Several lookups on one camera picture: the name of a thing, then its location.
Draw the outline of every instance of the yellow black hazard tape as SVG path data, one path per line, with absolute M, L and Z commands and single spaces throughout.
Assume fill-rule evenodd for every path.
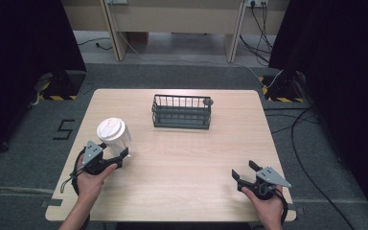
M 64 100 L 75 100 L 77 95 L 56 95 L 56 93 L 48 93 L 47 89 L 50 85 L 50 82 L 47 82 L 43 89 L 40 92 L 39 99 L 40 100 L 53 100 L 53 101 L 64 101 Z
M 270 95 L 270 91 L 267 88 L 268 85 L 264 84 L 264 79 L 265 77 L 259 77 L 260 82 L 262 83 L 263 87 L 263 94 L 264 94 L 264 98 L 270 102 L 279 102 L 279 103 L 302 103 L 303 99 L 299 96 L 296 97 L 273 97 L 272 95 Z

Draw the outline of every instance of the metal wire basket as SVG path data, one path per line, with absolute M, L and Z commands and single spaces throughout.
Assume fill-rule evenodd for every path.
M 154 95 L 153 124 L 155 127 L 209 129 L 211 97 Z

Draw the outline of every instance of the gray carpet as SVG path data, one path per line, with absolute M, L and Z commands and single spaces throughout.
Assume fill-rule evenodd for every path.
M 98 88 L 194 88 L 257 90 L 267 115 L 297 209 L 298 220 L 287 222 L 284 229 L 349 229 L 340 214 L 312 185 L 297 157 L 317 186 L 332 199 L 355 229 L 368 229 L 368 203 L 351 173 L 337 155 L 318 124 L 314 111 L 294 129 L 295 155 L 289 128 L 308 103 L 265 101 L 259 81 L 243 67 L 106 65 L 87 64 L 87 76 L 74 101 L 40 101 L 15 128 L 9 150 L 0 152 L 0 229 L 57 229 L 59 223 L 45 219 L 45 202 L 58 183 L 67 154 L 72 147 L 84 112 Z M 254 69 L 260 75 L 275 73 Z M 73 129 L 68 140 L 54 140 Z M 108 223 L 107 229 L 114 225 Z M 88 229 L 104 229 L 91 222 Z

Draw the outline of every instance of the white paper cup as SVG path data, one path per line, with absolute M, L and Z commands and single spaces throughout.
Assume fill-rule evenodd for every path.
M 130 133 L 124 121 L 119 118 L 108 118 L 103 120 L 97 128 L 98 137 L 104 142 L 114 156 L 129 147 Z

